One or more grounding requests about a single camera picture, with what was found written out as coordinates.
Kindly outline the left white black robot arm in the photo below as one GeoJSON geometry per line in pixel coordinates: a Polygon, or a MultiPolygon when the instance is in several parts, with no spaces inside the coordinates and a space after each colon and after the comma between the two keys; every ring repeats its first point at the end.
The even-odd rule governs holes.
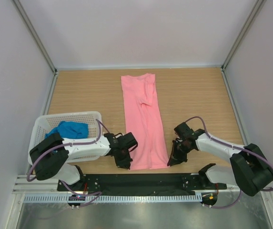
{"type": "Polygon", "coordinates": [[[41,141],[29,152],[34,179],[60,181],[58,191],[69,188],[81,191],[87,183],[77,162],[93,161],[103,156],[111,156],[118,168],[131,168],[131,151],[138,147],[132,133],[125,135],[106,133],[97,138],[68,139],[55,133],[41,141]]]}

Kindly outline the pink t shirt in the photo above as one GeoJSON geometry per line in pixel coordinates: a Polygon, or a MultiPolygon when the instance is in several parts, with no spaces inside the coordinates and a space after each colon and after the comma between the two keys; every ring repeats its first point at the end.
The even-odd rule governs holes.
{"type": "Polygon", "coordinates": [[[155,74],[122,76],[126,131],[138,146],[130,155],[131,170],[167,168],[168,153],[158,105],[155,74]]]}

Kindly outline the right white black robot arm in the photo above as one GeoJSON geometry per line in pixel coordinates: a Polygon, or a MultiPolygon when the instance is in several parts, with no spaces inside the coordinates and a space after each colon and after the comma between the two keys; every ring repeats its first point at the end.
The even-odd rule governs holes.
{"type": "Polygon", "coordinates": [[[169,166],[187,162],[187,155],[192,150],[210,153],[230,164],[230,167],[223,167],[211,163],[202,168],[198,182],[204,189],[224,183],[238,186],[252,197],[273,181],[273,168],[255,144],[235,145],[210,135],[205,129],[194,131],[186,122],[176,126],[174,132],[177,137],[172,142],[169,166]]]}

